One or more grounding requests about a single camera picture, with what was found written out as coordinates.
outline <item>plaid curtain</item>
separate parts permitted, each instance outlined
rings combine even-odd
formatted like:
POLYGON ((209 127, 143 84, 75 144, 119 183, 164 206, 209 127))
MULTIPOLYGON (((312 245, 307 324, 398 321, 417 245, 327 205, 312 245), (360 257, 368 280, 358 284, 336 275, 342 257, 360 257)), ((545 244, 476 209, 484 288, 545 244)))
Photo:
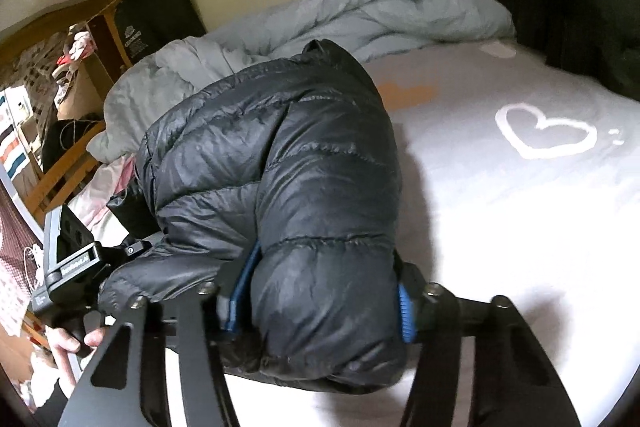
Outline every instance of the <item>plaid curtain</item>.
POLYGON ((36 265, 25 260, 24 248, 34 244, 38 240, 0 183, 0 323, 10 335, 20 334, 31 297, 28 281, 33 284, 36 265))

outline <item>white bed sheet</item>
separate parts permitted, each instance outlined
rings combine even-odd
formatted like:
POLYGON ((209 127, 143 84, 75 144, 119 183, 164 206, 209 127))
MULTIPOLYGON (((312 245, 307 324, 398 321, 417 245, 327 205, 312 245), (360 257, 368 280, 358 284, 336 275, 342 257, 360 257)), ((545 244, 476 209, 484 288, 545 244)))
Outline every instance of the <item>white bed sheet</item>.
MULTIPOLYGON (((497 58, 480 43, 434 46, 366 66, 377 84, 436 92, 427 104, 392 113, 404 178, 398 250, 460 297, 509 296, 557 368, 583 427, 596 427, 640 365, 640 104, 514 49, 514 57, 497 58), (536 129, 541 117, 533 110, 507 110, 522 142, 512 137, 516 145, 495 120, 515 103, 537 107, 547 124, 536 129), (554 149, 582 143, 592 127, 591 148, 554 149), (570 154, 523 157, 562 151, 570 154)), ((114 237, 108 225, 95 233, 114 237)), ((472 343, 464 351, 456 427, 467 422, 472 343)), ((169 351, 167 358, 174 425, 185 425, 175 413, 177 356, 169 351)), ((412 378, 407 370, 396 386, 369 396, 227 382, 245 427, 275 419, 281 427, 392 427, 412 378)))

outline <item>white heart print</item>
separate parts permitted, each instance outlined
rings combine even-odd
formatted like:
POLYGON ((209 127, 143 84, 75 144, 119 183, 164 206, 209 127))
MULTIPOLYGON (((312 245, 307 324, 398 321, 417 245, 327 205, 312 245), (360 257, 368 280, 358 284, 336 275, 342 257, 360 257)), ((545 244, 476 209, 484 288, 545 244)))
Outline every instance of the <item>white heart print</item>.
POLYGON ((580 120, 571 120, 570 118, 547 118, 539 108, 524 102, 511 103, 499 109, 495 114, 495 123, 498 124, 498 129, 500 129, 502 135, 509 141, 513 148, 518 151, 520 156, 526 160, 548 160, 551 158, 559 158, 560 156, 580 154, 588 151, 589 149, 593 149, 598 139, 598 131, 593 125, 580 120), (549 127, 564 125, 574 129, 583 130, 587 133, 587 136, 578 143, 566 143, 549 148, 530 147, 515 134, 507 120, 509 111, 513 109, 530 112, 533 116, 538 118, 538 121, 536 122, 536 129, 542 130, 549 127))

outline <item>gray blanket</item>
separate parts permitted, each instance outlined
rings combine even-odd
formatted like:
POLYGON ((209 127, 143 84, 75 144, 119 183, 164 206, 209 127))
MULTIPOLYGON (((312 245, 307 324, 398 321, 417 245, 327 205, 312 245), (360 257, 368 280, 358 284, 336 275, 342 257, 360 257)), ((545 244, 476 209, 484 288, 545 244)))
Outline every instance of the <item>gray blanket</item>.
POLYGON ((104 163, 135 152, 151 124, 177 103, 249 65, 298 54, 312 39, 331 39, 366 62, 432 42, 512 34, 511 15, 494 0, 294 1, 145 57, 111 89, 106 131, 87 150, 104 163))

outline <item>bolt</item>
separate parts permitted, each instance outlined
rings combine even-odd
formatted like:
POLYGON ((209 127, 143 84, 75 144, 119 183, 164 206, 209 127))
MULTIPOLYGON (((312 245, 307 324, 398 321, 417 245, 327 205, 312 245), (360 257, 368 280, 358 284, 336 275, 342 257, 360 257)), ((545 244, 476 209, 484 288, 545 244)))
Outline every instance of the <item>bolt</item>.
POLYGON ((134 300, 131 303, 131 309, 132 310, 137 310, 139 308, 142 308, 142 306, 145 305, 145 302, 146 302, 146 298, 144 296, 140 295, 140 296, 136 297, 136 300, 134 300))
POLYGON ((424 287, 424 292, 431 297, 437 297, 442 295, 444 288, 436 282, 430 282, 424 287))
POLYGON ((511 301, 507 298, 504 297, 502 295, 498 295, 495 299, 494 299, 494 303, 496 306, 498 306, 498 308, 510 308, 511 307, 511 301))
POLYGON ((213 281, 207 281, 206 283, 202 284, 200 288, 198 288, 198 294, 211 295, 212 293, 215 293, 217 289, 218 286, 213 281))

